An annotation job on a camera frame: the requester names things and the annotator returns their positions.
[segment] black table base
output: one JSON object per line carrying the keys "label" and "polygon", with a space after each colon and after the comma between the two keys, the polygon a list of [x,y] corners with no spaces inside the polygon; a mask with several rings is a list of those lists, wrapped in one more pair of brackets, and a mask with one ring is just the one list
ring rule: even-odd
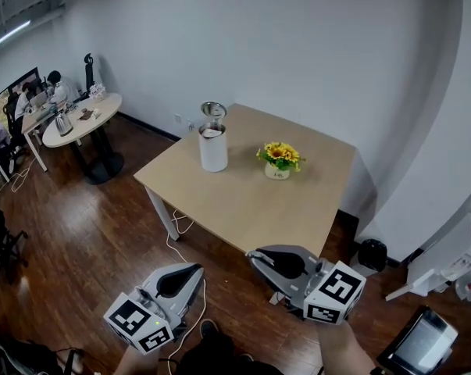
{"label": "black table base", "polygon": [[103,127],[91,132],[90,136],[98,152],[98,157],[89,164],[84,160],[75,141],[70,143],[70,148],[77,164],[82,169],[85,180],[89,184],[104,184],[121,171],[124,166],[124,157],[112,150]]}

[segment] black trash can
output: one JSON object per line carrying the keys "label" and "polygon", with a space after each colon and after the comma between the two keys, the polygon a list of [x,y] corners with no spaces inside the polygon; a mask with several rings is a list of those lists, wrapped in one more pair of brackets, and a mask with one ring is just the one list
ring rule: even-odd
{"label": "black trash can", "polygon": [[384,270],[387,261],[386,245],[376,239],[367,239],[350,260],[350,267],[364,277]]}

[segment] shoe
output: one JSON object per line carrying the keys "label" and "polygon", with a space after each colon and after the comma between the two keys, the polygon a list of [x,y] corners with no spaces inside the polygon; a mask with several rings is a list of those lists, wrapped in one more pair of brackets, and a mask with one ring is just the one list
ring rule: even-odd
{"label": "shoe", "polygon": [[208,334],[219,332],[219,328],[213,320],[202,320],[201,326],[199,327],[201,331],[201,338],[204,339]]}
{"label": "shoe", "polygon": [[244,364],[244,363],[251,363],[254,361],[254,359],[252,358],[252,355],[248,354],[248,353],[244,353],[244,354],[240,354],[238,357],[237,357],[237,361],[240,363],[240,364]]}

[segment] ceiling light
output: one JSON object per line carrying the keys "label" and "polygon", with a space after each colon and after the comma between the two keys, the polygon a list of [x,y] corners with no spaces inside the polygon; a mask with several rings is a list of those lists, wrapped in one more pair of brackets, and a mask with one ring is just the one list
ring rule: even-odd
{"label": "ceiling light", "polygon": [[30,21],[27,21],[26,23],[23,23],[22,25],[20,25],[16,29],[13,29],[11,32],[9,32],[8,34],[6,34],[6,35],[4,35],[3,37],[0,38],[0,44],[3,41],[5,41],[6,39],[9,39],[10,37],[12,37],[17,32],[20,32],[22,29],[28,27],[29,25],[30,25]]}

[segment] round table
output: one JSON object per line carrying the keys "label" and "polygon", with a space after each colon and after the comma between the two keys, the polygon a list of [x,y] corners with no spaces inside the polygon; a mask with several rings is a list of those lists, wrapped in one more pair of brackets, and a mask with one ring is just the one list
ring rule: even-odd
{"label": "round table", "polygon": [[[122,102],[122,96],[117,93],[107,94],[100,102],[94,102],[90,98],[83,100],[77,103],[77,108],[68,114],[73,129],[65,136],[60,136],[55,121],[52,121],[42,137],[42,142],[49,148],[70,145],[86,181],[89,184],[103,184],[117,175],[124,165],[124,158],[112,150],[102,127],[104,123],[116,115]],[[91,111],[98,109],[100,116],[96,120],[93,117],[85,121],[79,120],[83,115],[82,109],[84,108]],[[87,134],[91,136],[93,145],[98,152],[98,157],[90,163],[86,163],[76,143],[77,139],[81,139]]]}

